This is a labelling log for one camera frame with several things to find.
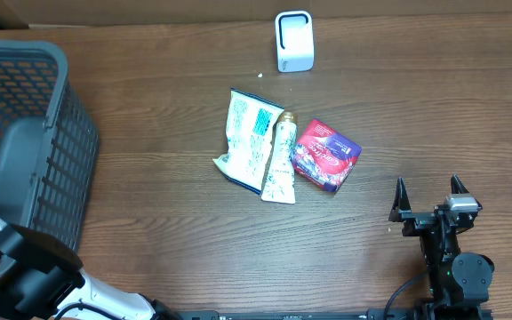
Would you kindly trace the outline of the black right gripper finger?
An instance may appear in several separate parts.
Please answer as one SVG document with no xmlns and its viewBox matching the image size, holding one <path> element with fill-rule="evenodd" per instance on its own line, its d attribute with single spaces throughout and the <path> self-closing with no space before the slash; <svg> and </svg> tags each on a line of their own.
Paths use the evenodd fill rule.
<svg viewBox="0 0 512 320">
<path fill-rule="evenodd" d="M 469 191 L 463 185 L 463 183 L 461 182 L 461 180 L 457 174 L 453 174 L 453 176 L 451 177 L 450 184 L 451 184 L 451 193 L 452 194 L 468 194 L 469 193 Z"/>
<path fill-rule="evenodd" d="M 412 208 L 407 195 L 404 179 L 402 177 L 397 179 L 396 194 L 393 203 L 393 210 L 395 212 L 411 212 Z"/>
</svg>

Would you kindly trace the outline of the red purple liner pack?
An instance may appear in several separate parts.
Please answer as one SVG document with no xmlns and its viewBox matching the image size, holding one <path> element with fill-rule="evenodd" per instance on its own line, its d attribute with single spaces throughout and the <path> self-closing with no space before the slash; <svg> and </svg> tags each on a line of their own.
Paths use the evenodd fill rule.
<svg viewBox="0 0 512 320">
<path fill-rule="evenodd" d="M 291 152 L 294 170 L 323 191 L 337 192 L 353 170 L 362 147 L 313 119 Z"/>
</svg>

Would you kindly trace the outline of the white floral tube gold cap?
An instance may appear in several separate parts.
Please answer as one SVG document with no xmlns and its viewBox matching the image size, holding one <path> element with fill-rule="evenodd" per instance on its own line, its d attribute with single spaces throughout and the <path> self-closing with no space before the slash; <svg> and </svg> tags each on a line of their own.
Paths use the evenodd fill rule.
<svg viewBox="0 0 512 320">
<path fill-rule="evenodd" d="M 261 199 L 266 202 L 295 204 L 294 169 L 291 152 L 297 137 L 297 116 L 283 112 L 275 128 L 273 153 Z"/>
</svg>

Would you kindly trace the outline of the white printed snack bag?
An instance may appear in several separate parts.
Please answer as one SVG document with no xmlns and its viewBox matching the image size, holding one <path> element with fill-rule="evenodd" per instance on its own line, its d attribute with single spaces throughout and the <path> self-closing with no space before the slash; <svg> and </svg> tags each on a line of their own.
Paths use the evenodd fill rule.
<svg viewBox="0 0 512 320">
<path fill-rule="evenodd" d="M 273 128 L 284 108 L 232 88 L 226 123 L 228 152 L 213 162 L 224 176 L 260 194 L 272 149 Z"/>
</svg>

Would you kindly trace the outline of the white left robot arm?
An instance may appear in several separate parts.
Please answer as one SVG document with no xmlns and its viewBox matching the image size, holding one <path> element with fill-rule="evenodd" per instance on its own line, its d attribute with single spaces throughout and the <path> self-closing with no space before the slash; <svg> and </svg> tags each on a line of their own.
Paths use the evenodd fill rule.
<svg viewBox="0 0 512 320">
<path fill-rule="evenodd" d="M 174 319 L 157 300 L 88 275 L 79 257 L 48 234 L 0 219 L 0 316 Z"/>
</svg>

